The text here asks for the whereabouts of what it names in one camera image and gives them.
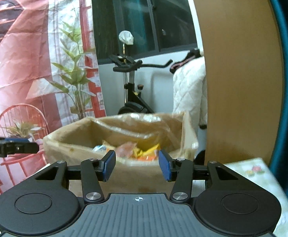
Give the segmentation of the orange snack packet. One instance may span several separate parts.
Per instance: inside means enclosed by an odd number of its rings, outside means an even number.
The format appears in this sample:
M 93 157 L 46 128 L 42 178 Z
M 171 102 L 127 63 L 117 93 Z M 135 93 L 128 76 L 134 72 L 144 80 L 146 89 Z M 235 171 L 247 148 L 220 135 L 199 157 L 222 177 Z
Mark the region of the orange snack packet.
M 157 144 L 146 151 L 139 148 L 133 149 L 133 158 L 138 161 L 155 161 L 158 158 L 158 153 L 161 150 L 160 144 Z

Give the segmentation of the white plastic bag on bike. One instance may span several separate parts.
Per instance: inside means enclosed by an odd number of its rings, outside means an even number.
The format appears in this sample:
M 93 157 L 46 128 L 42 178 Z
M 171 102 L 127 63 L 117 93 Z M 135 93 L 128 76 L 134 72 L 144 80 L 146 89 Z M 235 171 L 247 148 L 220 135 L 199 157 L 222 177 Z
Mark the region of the white plastic bag on bike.
M 134 36 L 130 31 L 121 31 L 118 35 L 118 38 L 125 45 L 134 44 Z

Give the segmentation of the dark window frame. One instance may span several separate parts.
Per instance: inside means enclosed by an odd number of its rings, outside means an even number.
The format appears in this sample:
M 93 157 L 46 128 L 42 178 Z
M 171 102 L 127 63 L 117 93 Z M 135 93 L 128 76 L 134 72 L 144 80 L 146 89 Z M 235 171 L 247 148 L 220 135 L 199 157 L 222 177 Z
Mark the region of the dark window frame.
M 92 0 L 96 54 L 99 64 L 122 49 L 118 34 L 127 30 L 133 58 L 195 48 L 195 26 L 188 0 Z

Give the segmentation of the taped brown cardboard box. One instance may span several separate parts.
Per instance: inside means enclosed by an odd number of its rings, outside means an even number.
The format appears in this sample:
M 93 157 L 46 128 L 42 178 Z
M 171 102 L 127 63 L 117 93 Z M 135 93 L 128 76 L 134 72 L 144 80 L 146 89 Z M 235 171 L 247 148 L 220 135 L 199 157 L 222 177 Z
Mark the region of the taped brown cardboard box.
M 111 117 L 86 117 L 63 126 L 43 138 L 47 161 L 64 160 L 79 165 L 90 158 L 101 159 L 104 152 L 94 148 L 103 143 L 118 147 L 134 142 L 142 150 L 156 144 L 172 158 L 193 160 L 199 142 L 190 115 L 181 113 L 130 113 Z M 107 182 L 100 183 L 109 193 L 167 193 L 173 183 L 164 180 L 158 161 L 117 158 Z

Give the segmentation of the yellow snack packet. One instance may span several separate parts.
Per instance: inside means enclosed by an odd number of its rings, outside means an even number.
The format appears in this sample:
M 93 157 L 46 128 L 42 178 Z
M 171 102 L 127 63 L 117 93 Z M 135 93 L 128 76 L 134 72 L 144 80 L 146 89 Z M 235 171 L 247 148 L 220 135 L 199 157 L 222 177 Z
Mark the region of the yellow snack packet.
M 109 144 L 107 141 L 103 140 L 102 145 L 104 146 L 104 148 L 106 149 L 106 152 L 109 152 L 110 150 L 116 150 L 115 146 L 112 146 L 111 144 Z

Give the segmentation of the red printed backdrop cloth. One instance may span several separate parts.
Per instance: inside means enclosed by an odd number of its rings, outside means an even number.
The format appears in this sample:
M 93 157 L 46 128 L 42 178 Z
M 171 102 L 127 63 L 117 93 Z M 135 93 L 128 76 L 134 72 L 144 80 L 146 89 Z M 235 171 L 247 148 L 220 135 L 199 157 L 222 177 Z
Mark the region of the red printed backdrop cloth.
M 92 0 L 0 0 L 0 137 L 39 145 L 0 158 L 0 195 L 51 162 L 45 136 L 105 114 Z

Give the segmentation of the wooden headboard panel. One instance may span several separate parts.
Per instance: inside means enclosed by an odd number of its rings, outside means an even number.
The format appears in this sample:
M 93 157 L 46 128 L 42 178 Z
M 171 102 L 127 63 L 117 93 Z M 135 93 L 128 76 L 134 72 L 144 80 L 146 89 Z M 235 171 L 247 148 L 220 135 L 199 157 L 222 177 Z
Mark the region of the wooden headboard panel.
M 207 72 L 206 160 L 269 163 L 281 117 L 283 61 L 269 0 L 194 0 Z

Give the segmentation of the white quilted blanket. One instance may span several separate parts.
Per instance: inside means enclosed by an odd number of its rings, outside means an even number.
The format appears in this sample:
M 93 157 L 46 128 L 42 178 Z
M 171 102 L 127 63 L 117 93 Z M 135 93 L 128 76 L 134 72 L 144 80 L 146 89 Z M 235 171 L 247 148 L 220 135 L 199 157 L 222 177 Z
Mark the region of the white quilted blanket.
M 195 130 L 208 123 L 207 79 L 204 57 L 194 58 L 173 75 L 173 112 L 188 112 Z

